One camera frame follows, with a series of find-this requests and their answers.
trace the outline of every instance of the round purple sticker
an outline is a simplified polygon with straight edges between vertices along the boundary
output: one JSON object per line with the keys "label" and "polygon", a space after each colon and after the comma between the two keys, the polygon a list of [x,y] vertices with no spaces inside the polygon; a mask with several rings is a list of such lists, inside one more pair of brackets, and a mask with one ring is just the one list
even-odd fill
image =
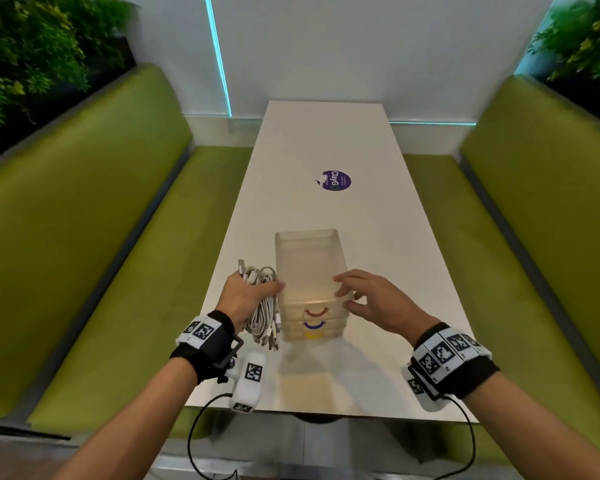
{"label": "round purple sticker", "polygon": [[326,190],[344,190],[348,189],[351,186],[350,177],[342,172],[337,170],[329,170],[322,172],[322,182],[318,181],[320,185],[322,185],[323,189]]}

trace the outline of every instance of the black wire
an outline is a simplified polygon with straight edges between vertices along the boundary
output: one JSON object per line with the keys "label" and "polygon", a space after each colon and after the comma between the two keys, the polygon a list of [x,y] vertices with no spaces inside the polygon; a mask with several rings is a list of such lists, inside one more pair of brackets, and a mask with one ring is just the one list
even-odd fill
{"label": "black wire", "polygon": [[193,463],[193,457],[191,455],[191,437],[193,435],[193,430],[196,428],[196,424],[198,423],[198,419],[200,419],[200,416],[202,416],[202,413],[205,412],[205,410],[209,407],[209,404],[213,403],[216,399],[220,399],[221,397],[231,397],[231,396],[232,396],[232,394],[230,392],[217,395],[213,399],[211,399],[211,401],[209,401],[207,404],[202,406],[202,408],[200,408],[200,412],[198,412],[198,415],[193,420],[193,424],[191,425],[191,430],[189,431],[189,437],[187,439],[187,453],[189,454],[189,461],[191,462],[191,466],[196,471],[196,473],[206,480],[231,480],[234,476],[235,476],[236,480],[238,480],[238,469],[237,468],[233,471],[233,473],[230,476],[225,477],[225,478],[213,479],[211,477],[204,475],[204,473],[202,473],[198,469],[196,464]]}
{"label": "black wire", "polygon": [[471,460],[469,460],[469,463],[467,463],[464,467],[460,468],[459,470],[455,470],[453,472],[449,472],[447,474],[444,474],[444,475],[442,475],[440,477],[436,477],[433,480],[442,480],[443,478],[449,478],[451,475],[456,475],[458,473],[465,472],[469,468],[471,468],[471,465],[475,461],[475,435],[473,434],[473,427],[471,425],[471,420],[469,419],[469,416],[467,415],[467,413],[464,411],[464,408],[453,397],[449,397],[448,395],[443,396],[443,397],[445,399],[448,399],[452,403],[454,403],[456,406],[458,406],[458,408],[460,409],[460,411],[462,411],[462,414],[464,414],[464,417],[466,418],[466,423],[469,425],[469,431],[471,431],[471,444],[472,444],[473,451],[471,453]]}

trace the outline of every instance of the table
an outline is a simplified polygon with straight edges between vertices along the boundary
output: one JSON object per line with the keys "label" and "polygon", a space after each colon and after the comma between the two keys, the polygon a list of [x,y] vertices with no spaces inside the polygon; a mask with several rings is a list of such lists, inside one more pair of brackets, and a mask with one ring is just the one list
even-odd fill
{"label": "table", "polygon": [[[332,171],[346,174],[350,186],[323,188]],[[276,265],[276,232],[328,228],[339,231],[350,269],[387,277],[430,314],[472,334],[380,104],[269,103],[202,310],[213,310],[238,259]],[[264,350],[242,337],[241,353]],[[258,409],[464,421],[453,404],[437,413],[420,407],[400,375],[412,351],[405,339],[353,315],[339,339],[282,340],[279,351],[266,352]],[[231,389],[206,381],[187,405]],[[227,407],[226,399],[214,406]]]}

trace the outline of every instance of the human arm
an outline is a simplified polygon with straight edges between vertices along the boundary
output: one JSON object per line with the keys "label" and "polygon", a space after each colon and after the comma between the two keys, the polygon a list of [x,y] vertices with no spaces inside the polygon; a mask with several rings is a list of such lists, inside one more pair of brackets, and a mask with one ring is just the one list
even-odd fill
{"label": "human arm", "polygon": [[[282,282],[249,285],[237,273],[227,278],[216,310],[240,331],[267,296]],[[56,473],[54,480],[141,480],[166,441],[198,376],[184,358],[172,358],[144,390],[103,425]]]}
{"label": "human arm", "polygon": [[[424,312],[387,279],[360,270],[334,277],[337,296],[354,315],[403,336],[415,346],[440,320]],[[531,396],[497,372],[464,398],[464,403],[527,480],[600,480],[600,451]]]}

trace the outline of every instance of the white cable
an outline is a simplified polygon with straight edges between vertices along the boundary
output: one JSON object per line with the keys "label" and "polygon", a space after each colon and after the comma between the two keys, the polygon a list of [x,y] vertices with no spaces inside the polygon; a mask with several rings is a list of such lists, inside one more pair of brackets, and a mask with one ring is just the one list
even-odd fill
{"label": "white cable", "polygon": [[[244,261],[238,261],[238,270],[242,278],[251,285],[268,283],[278,279],[276,270],[271,266],[258,269],[253,266],[245,268]],[[269,345],[278,349],[278,334],[280,332],[280,313],[278,311],[278,296],[264,298],[245,323],[244,329],[252,334],[255,342],[262,346]]]}

